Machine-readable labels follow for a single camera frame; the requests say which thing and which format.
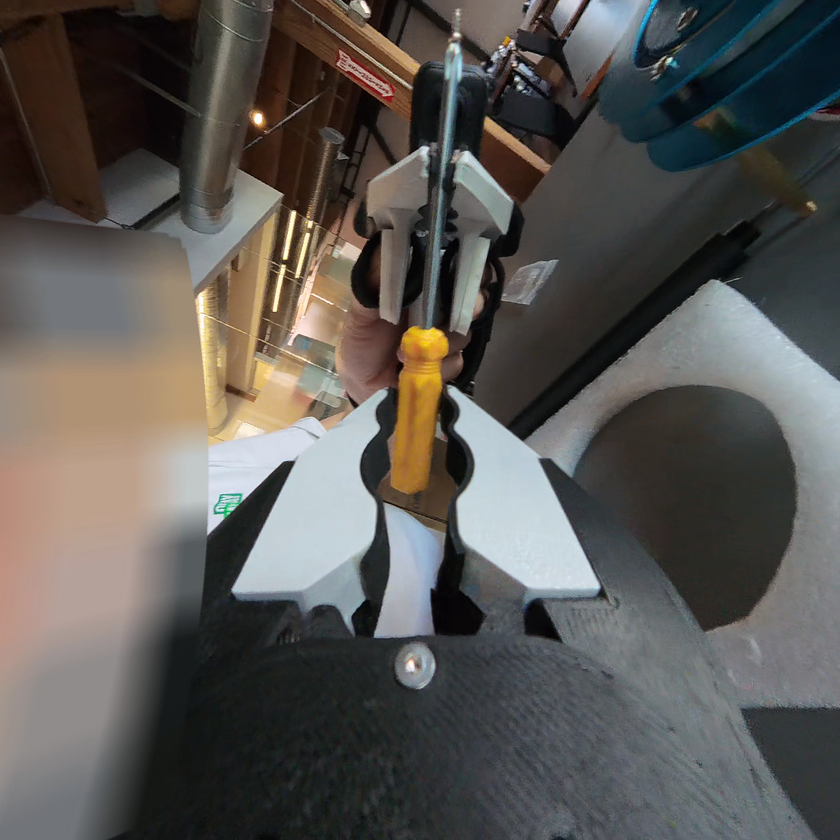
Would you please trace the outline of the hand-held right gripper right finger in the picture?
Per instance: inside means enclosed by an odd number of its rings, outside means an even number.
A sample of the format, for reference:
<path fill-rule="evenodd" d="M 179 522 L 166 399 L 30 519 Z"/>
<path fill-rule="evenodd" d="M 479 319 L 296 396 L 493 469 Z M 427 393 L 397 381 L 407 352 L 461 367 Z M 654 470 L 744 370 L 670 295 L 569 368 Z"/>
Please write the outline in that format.
<path fill-rule="evenodd" d="M 441 423 L 455 492 L 434 586 L 436 634 L 522 634 L 534 603 L 544 611 L 549 602 L 601 597 L 544 460 L 450 386 Z"/>

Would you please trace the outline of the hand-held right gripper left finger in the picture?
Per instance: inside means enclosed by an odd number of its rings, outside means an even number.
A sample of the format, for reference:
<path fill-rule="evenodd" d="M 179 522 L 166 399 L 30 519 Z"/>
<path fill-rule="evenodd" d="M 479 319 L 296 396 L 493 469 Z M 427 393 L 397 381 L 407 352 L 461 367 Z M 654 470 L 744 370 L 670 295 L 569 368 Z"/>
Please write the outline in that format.
<path fill-rule="evenodd" d="M 290 468 L 232 587 L 240 601 L 334 607 L 372 637 L 390 571 L 380 484 L 391 469 L 394 390 L 354 409 Z"/>

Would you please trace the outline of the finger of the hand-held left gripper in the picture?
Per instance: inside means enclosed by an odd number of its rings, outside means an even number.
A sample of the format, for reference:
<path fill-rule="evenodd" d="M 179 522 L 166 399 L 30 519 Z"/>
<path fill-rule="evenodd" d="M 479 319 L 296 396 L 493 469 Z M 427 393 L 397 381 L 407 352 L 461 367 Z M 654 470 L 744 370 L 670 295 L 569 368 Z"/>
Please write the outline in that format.
<path fill-rule="evenodd" d="M 380 234 L 380 315 L 391 323 L 398 323 L 405 309 L 411 311 L 410 323 L 434 322 L 426 277 L 434 161 L 435 147 L 422 145 L 376 176 L 367 189 L 366 214 Z"/>
<path fill-rule="evenodd" d="M 473 321 L 490 247 L 509 229 L 513 200 L 468 151 L 455 153 L 451 208 L 456 213 L 455 284 L 449 330 L 466 334 Z"/>

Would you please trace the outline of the yellow handled screwdriver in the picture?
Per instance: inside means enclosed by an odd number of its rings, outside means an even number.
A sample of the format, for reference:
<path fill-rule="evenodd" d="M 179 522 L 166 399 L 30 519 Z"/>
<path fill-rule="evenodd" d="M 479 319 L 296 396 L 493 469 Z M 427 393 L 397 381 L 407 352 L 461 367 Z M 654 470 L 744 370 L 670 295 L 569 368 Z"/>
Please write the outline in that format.
<path fill-rule="evenodd" d="M 404 333 L 401 343 L 404 365 L 397 393 L 392 487 L 407 495 L 426 489 L 429 482 L 443 390 L 442 362 L 448 354 L 448 340 L 435 326 L 435 320 L 449 207 L 447 172 L 454 152 L 458 89 L 463 75 L 461 18 L 462 11 L 457 7 L 444 55 L 435 161 L 429 175 L 431 253 L 427 257 L 426 277 L 435 305 L 434 322 L 413 324 Z"/>

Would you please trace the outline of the blue round robot arm base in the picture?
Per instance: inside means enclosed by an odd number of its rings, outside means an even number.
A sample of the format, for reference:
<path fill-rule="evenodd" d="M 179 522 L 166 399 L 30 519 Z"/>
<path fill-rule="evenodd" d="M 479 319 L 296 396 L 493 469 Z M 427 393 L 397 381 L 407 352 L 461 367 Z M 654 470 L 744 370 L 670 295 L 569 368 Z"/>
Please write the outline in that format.
<path fill-rule="evenodd" d="M 598 110 L 665 172 L 751 149 L 838 104 L 838 1 L 650 2 Z"/>

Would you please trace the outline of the grey desk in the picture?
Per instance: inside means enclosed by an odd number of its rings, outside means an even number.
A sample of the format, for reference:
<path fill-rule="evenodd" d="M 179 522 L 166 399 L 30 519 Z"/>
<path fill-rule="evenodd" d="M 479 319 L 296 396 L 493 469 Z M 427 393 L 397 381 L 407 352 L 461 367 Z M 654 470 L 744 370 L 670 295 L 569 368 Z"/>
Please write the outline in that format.
<path fill-rule="evenodd" d="M 668 174 L 588 117 L 525 204 L 509 272 L 559 263 L 531 305 L 501 306 L 477 402 L 508 425 L 712 236 L 755 217 L 762 236 L 717 281 L 838 381 L 838 129 L 806 122 L 771 149 L 813 189 L 810 218 L 772 207 L 735 161 Z M 793 460 L 770 411 L 722 387 L 667 387 L 608 421 L 572 474 L 559 468 L 633 600 L 570 621 L 552 607 L 558 629 L 688 725 L 697 775 L 735 807 L 724 837 L 838 838 L 838 708 L 747 706 L 708 637 L 768 594 L 791 540 Z"/>

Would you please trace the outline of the person's left hand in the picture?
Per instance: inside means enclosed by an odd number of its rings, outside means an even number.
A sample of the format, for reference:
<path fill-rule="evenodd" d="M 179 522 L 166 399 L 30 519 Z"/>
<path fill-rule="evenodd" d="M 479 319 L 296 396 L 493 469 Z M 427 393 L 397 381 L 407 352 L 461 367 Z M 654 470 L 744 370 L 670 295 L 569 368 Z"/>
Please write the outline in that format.
<path fill-rule="evenodd" d="M 343 322 L 336 353 L 337 372 L 353 406 L 360 406 L 382 389 L 397 387 L 401 323 L 380 318 L 376 308 L 356 300 Z"/>

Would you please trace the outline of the wooden beam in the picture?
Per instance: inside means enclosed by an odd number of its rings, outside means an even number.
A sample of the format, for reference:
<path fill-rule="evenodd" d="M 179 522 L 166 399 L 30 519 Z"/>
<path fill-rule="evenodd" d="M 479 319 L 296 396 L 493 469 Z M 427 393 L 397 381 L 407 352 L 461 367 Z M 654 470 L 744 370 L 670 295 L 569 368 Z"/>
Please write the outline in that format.
<path fill-rule="evenodd" d="M 370 24 L 356 24 L 337 3 L 326 1 L 276 2 L 272 24 L 332 69 L 336 70 L 337 49 L 350 53 L 393 84 L 395 96 L 390 105 L 376 100 L 405 121 L 411 119 L 413 81 L 419 64 Z M 485 118 L 479 159 L 519 204 L 524 204 L 551 168 L 489 118 Z"/>

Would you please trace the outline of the red white sign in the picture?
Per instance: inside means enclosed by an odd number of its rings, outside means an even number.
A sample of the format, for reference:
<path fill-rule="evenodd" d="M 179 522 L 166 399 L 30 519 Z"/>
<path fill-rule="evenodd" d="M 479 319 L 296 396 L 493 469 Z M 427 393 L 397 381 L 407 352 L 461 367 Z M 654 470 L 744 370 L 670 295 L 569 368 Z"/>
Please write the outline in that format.
<path fill-rule="evenodd" d="M 395 96 L 393 84 L 359 62 L 344 49 L 337 49 L 334 65 L 339 73 L 352 80 L 354 84 L 378 101 L 388 105 L 393 102 Z"/>

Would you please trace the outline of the small clear plastic bag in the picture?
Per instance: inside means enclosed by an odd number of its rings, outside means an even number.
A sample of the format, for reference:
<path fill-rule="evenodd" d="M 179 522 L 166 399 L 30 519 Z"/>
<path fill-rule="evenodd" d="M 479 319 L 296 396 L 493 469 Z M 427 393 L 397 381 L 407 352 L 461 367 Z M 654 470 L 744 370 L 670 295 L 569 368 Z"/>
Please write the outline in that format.
<path fill-rule="evenodd" d="M 518 268 L 507 280 L 504 302 L 519 306 L 531 305 L 557 268 L 557 259 L 541 260 Z"/>

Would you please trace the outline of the black rod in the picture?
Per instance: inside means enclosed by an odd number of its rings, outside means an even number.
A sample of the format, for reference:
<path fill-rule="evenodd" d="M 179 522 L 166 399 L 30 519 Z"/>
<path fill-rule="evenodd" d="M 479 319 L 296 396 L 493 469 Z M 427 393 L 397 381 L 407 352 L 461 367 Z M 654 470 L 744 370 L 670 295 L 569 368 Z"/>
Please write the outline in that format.
<path fill-rule="evenodd" d="M 507 429 L 520 440 L 533 434 L 702 286 L 729 278 L 761 236 L 756 217 L 712 236 L 523 408 Z"/>

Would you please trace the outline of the white foam block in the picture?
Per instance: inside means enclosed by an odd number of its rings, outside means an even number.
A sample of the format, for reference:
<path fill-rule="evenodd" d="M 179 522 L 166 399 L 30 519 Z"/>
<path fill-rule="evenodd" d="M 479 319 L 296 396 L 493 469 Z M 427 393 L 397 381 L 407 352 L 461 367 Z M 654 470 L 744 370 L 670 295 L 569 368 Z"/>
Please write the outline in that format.
<path fill-rule="evenodd" d="M 572 474 L 621 410 L 689 385 L 729 389 L 767 408 L 791 452 L 796 490 L 791 540 L 768 594 L 708 637 L 747 706 L 838 708 L 838 381 L 747 298 L 709 281 L 526 444 Z"/>

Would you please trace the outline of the thin ribbed metal duct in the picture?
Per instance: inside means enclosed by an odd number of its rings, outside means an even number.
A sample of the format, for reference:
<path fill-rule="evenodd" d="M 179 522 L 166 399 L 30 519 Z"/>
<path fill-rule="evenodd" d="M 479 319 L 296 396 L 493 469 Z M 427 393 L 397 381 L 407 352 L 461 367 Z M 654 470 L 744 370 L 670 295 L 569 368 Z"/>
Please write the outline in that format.
<path fill-rule="evenodd" d="M 320 226 L 333 182 L 333 171 L 342 152 L 344 137 L 340 131 L 329 126 L 321 128 L 318 137 L 306 218 Z"/>

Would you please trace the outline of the large shiny metal duct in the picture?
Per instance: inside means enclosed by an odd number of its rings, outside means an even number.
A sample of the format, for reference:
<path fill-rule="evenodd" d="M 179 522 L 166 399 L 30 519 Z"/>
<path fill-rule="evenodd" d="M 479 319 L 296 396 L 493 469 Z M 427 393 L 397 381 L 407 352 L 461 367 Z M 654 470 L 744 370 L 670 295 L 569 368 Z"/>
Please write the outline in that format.
<path fill-rule="evenodd" d="M 233 214 L 273 14 L 272 1 L 199 6 L 179 164 L 181 218 L 197 233 L 219 233 Z"/>

